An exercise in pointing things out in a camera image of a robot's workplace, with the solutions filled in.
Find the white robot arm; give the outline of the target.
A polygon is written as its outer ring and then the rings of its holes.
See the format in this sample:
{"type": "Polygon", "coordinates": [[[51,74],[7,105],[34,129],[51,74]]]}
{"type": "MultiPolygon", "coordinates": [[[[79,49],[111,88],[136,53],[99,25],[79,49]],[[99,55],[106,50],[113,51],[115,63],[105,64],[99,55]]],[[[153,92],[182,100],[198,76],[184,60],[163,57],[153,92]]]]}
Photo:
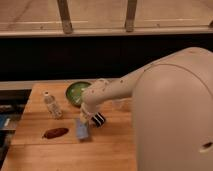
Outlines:
{"type": "Polygon", "coordinates": [[[137,171],[213,171],[213,52],[190,47],[83,93],[81,116],[131,99],[137,171]]]}

